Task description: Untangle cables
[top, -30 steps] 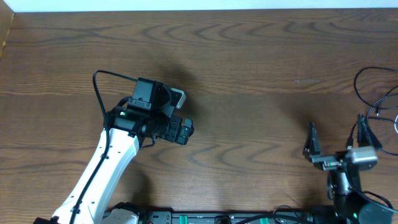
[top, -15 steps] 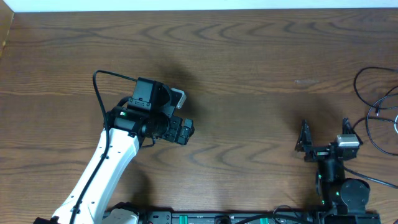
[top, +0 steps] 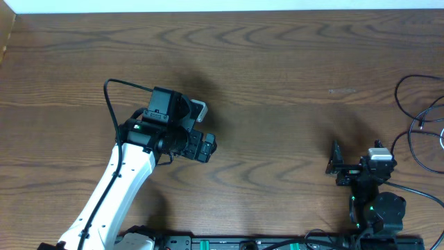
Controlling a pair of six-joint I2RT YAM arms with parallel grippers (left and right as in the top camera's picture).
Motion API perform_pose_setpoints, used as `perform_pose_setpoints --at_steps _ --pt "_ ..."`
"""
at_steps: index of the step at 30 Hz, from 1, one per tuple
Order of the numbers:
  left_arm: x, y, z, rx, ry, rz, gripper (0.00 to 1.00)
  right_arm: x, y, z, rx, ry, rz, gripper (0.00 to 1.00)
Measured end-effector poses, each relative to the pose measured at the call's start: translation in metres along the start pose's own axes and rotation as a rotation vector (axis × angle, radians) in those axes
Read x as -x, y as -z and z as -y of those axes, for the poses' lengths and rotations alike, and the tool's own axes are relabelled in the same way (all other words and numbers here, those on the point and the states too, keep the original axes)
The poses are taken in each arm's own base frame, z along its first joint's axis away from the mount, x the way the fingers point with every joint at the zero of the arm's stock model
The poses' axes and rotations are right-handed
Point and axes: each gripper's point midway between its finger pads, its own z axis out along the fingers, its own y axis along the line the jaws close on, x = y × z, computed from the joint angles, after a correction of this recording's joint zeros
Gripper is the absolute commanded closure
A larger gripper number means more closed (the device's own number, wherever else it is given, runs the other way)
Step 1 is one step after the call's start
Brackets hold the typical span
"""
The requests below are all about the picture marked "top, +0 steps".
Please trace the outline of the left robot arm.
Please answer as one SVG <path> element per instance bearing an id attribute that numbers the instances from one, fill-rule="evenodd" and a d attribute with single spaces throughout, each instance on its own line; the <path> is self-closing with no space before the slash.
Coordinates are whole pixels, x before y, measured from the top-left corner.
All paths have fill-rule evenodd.
<path id="1" fill-rule="evenodd" d="M 108 166 L 75 222 L 56 244 L 40 249 L 158 248 L 154 237 L 119 230 L 133 200 L 162 155 L 206 163 L 216 151 L 214 135 L 194 130 L 208 111 L 206 103 L 156 87 L 147 108 L 117 127 Z"/>

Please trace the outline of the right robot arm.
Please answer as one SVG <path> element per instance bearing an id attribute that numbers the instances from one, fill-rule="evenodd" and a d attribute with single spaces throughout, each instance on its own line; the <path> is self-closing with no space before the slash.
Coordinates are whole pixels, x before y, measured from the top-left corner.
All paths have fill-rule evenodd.
<path id="1" fill-rule="evenodd" d="M 351 188 L 349 215 L 358 228 L 351 237 L 354 249 L 396 249 L 396 233 L 403 229 L 406 201 L 392 192 L 380 192 L 397 162 L 379 140 L 355 165 L 345 163 L 339 143 L 332 143 L 326 174 L 336 175 L 337 186 Z"/>

